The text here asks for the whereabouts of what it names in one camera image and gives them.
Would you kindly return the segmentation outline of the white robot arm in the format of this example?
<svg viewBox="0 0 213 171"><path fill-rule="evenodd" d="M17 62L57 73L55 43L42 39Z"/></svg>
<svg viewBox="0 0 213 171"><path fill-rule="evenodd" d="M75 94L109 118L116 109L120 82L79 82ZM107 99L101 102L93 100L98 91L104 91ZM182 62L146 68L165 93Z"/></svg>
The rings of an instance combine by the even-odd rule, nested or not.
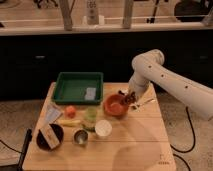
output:
<svg viewBox="0 0 213 171"><path fill-rule="evenodd" d="M154 82L197 114L213 123L213 89L180 76L163 67L164 54L150 50L132 60L133 75L129 80L128 93L138 101Z"/></svg>

